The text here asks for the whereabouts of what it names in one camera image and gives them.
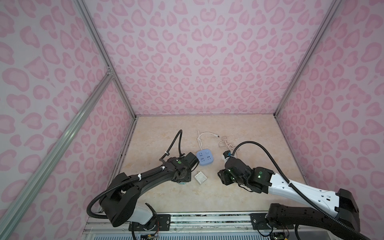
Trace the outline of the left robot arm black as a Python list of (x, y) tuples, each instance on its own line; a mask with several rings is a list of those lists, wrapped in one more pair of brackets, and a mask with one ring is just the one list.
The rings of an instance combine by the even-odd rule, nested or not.
[(138, 199), (149, 190), (165, 183), (189, 183), (192, 170), (199, 163), (193, 153), (180, 158), (172, 157), (152, 170), (127, 176), (118, 174), (98, 199), (106, 218), (113, 227), (126, 222), (142, 225), (151, 230), (159, 222), (158, 214), (150, 204), (139, 205)]

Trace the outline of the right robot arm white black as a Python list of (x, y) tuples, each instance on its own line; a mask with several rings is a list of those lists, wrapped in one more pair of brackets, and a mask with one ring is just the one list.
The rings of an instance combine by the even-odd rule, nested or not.
[(327, 230), (343, 240), (363, 240), (359, 209), (351, 192), (317, 189), (286, 180), (272, 170), (251, 168), (240, 159), (229, 157), (224, 169), (218, 172), (221, 182), (257, 194), (270, 194), (293, 200), (302, 207), (272, 203), (265, 216), (270, 228), (309, 226)]

